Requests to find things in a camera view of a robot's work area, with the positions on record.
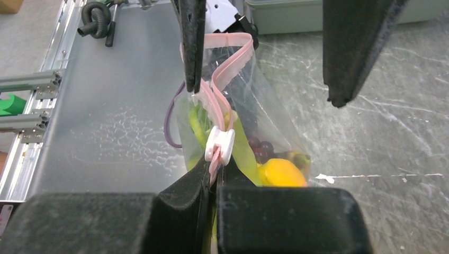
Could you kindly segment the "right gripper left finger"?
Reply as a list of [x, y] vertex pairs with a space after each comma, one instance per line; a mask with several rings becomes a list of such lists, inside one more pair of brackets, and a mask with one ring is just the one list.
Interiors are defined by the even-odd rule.
[[22, 203], [1, 253], [201, 253], [209, 163], [160, 193], [47, 193]]

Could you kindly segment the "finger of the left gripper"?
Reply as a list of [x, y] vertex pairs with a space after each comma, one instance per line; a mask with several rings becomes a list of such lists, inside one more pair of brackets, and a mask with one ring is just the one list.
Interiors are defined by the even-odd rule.
[[408, 1], [323, 1], [323, 81], [336, 108], [353, 101]]
[[181, 31], [186, 89], [196, 94], [202, 77], [206, 1], [173, 0], [172, 5]]

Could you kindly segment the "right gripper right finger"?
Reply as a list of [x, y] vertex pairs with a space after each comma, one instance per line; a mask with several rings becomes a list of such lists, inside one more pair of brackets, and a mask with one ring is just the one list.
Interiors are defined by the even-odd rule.
[[257, 187], [236, 166], [219, 170], [218, 253], [372, 253], [354, 196], [340, 188]]

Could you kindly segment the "celery stalk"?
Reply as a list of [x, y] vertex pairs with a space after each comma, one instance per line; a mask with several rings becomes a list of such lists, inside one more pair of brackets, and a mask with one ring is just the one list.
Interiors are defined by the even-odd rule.
[[[251, 135], [252, 131], [257, 129], [257, 117], [255, 113], [249, 111], [245, 106], [235, 106], [233, 103], [231, 103], [231, 108], [238, 113], [245, 133]], [[200, 102], [180, 106], [177, 121], [186, 168], [190, 171], [204, 155], [206, 141], [214, 124]], [[238, 180], [244, 182], [245, 185], [252, 184], [256, 186], [240, 172], [232, 157], [230, 158], [230, 162], [225, 166], [224, 171], [229, 176], [241, 173], [242, 176], [238, 176]]]

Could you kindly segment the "yellow banana bunch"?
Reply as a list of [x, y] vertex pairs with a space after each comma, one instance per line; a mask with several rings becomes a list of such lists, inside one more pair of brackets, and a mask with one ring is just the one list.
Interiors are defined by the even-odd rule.
[[[306, 187], [310, 173], [311, 157], [297, 150], [276, 151], [275, 146], [268, 140], [262, 140], [255, 135], [246, 134], [243, 124], [236, 111], [232, 112], [235, 142], [232, 150], [238, 169], [256, 186], [274, 187]], [[261, 141], [270, 142], [280, 158], [270, 159], [264, 164], [258, 164], [247, 138], [257, 137]]]

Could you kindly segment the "purple grape bunch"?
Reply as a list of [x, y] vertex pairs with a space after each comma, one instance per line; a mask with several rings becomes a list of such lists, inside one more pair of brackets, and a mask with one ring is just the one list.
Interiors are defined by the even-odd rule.
[[270, 142], [261, 141], [254, 136], [248, 137], [247, 140], [258, 164], [264, 164], [270, 159], [281, 157], [279, 153], [274, 151], [274, 147]]

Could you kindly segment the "clear zip top bag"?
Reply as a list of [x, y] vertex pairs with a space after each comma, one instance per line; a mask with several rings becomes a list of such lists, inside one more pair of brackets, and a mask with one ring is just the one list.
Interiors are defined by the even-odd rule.
[[214, 180], [235, 166], [257, 188], [307, 186], [311, 158], [258, 71], [250, 34], [207, 34], [200, 91], [175, 104], [188, 169], [205, 156]]

